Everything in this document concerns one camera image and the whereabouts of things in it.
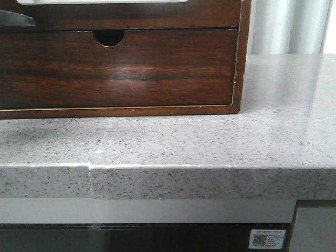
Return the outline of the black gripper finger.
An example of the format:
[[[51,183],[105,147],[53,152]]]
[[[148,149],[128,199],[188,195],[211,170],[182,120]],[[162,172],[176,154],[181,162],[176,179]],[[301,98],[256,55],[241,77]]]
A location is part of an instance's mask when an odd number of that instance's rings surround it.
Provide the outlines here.
[[[1,10],[1,28],[12,28],[12,27],[36,27],[34,19],[30,16],[11,12],[8,10]]]

